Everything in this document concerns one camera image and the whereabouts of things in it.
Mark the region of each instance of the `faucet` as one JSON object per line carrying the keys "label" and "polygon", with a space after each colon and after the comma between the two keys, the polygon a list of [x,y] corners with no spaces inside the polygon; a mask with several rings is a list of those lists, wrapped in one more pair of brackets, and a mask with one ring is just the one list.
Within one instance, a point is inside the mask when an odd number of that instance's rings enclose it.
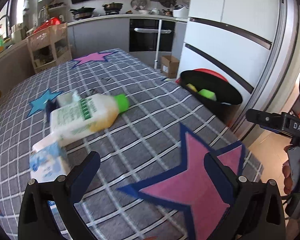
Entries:
{"label": "faucet", "polygon": [[[0,21],[1,21],[1,19],[3,19],[3,18],[7,18],[8,19],[8,22],[9,22],[9,29],[10,29],[10,33],[11,33],[11,21],[10,21],[10,18],[9,18],[9,16],[8,15],[3,15],[1,18],[0,18]],[[8,30],[7,30],[7,27],[6,27],[6,35],[7,35],[7,37],[9,36],[9,34],[8,34]]]}

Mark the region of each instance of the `human hand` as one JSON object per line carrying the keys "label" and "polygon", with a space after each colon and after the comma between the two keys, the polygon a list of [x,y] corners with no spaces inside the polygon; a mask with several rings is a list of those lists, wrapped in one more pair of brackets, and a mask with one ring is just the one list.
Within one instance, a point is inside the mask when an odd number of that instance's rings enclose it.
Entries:
{"label": "human hand", "polygon": [[[291,147],[291,145],[288,145],[284,148],[285,152]],[[284,193],[290,194],[292,191],[292,178],[291,178],[291,168],[289,166],[289,161],[286,161],[282,166],[282,173],[284,175]]]}

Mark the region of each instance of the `white label on box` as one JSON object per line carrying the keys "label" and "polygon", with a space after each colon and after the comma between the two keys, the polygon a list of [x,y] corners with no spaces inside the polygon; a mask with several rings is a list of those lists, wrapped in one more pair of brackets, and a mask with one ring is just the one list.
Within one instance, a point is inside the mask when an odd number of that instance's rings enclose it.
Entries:
{"label": "white label on box", "polygon": [[168,73],[169,72],[169,68],[167,66],[163,65],[162,71],[165,72],[165,73]]}

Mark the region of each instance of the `oven handle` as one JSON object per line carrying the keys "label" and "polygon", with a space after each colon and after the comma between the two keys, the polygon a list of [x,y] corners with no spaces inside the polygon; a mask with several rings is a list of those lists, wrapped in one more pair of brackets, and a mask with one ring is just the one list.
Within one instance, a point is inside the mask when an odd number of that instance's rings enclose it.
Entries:
{"label": "oven handle", "polygon": [[[158,33],[159,32],[158,29],[142,29],[142,28],[135,28],[134,31],[137,33]],[[171,32],[172,32],[172,30],[161,30],[160,31],[161,34],[169,34]]]}

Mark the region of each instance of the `bowl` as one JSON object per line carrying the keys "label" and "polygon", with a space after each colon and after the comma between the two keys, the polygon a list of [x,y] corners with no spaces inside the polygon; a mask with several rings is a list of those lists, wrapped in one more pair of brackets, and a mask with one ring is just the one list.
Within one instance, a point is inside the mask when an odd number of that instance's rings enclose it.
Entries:
{"label": "bowl", "polygon": [[139,10],[141,14],[150,14],[151,10]]}

